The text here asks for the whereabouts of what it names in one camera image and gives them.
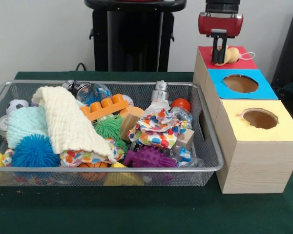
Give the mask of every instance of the purple spiky toy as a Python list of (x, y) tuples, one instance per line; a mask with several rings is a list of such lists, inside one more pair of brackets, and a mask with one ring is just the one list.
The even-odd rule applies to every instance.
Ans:
[(132, 167), (177, 167), (177, 162), (161, 153), (160, 149), (154, 146), (140, 146), (137, 152), (128, 150), (124, 165)]

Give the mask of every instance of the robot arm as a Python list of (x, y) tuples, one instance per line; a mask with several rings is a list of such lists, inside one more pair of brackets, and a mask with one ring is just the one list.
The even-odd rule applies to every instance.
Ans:
[[(199, 32), (214, 38), (212, 62), (224, 63), (227, 38), (235, 38), (241, 32), (243, 15), (239, 14), (240, 0), (206, 0), (205, 12), (199, 16)], [(218, 39), (221, 49), (217, 49)]]

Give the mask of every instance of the blue spiky ball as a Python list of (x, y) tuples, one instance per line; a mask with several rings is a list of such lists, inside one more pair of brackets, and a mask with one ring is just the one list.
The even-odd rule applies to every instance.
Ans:
[(59, 155), (53, 153), (47, 136), (34, 134), (25, 136), (15, 148), (12, 167), (57, 167)]

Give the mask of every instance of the wooden shape sorter box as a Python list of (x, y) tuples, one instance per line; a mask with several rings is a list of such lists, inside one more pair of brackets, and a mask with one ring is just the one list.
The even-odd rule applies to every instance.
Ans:
[[(238, 48), (240, 54), (246, 53), (246, 49), (242, 46), (235, 46)], [(211, 62), (211, 46), (199, 46), (196, 55), (196, 62), (195, 62), (195, 70), (194, 70), (194, 77), (193, 83), (199, 84), (204, 91), (206, 78), (208, 75), (208, 69), (218, 70), (231, 70), (231, 69), (245, 69), (245, 70), (256, 70), (258, 69), (256, 64), (253, 60), (242, 60), (240, 59), (238, 62), (235, 63), (228, 63), (223, 66), (216, 66)], [(250, 59), (249, 55), (243, 56), (246, 59)]]
[(224, 194), (282, 193), (293, 171), (293, 119), (279, 100), (221, 100), (215, 130)]
[[(241, 53), (246, 52), (238, 47)], [(210, 48), (199, 47), (193, 82), (201, 86), (213, 124), (221, 99), (278, 100), (269, 83), (252, 60), (216, 66), (210, 61)]]

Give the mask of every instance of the orange ball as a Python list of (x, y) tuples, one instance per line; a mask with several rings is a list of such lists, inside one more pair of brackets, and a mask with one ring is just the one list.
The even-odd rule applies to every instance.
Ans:
[[(82, 163), (79, 167), (109, 167), (109, 164), (106, 162), (97, 162), (95, 164), (92, 163)], [(106, 175), (106, 172), (79, 172), (79, 174), (90, 182), (95, 182), (101, 180)]]
[(171, 107), (180, 107), (186, 109), (187, 111), (191, 110), (190, 103), (183, 98), (177, 98), (175, 101), (172, 102)]

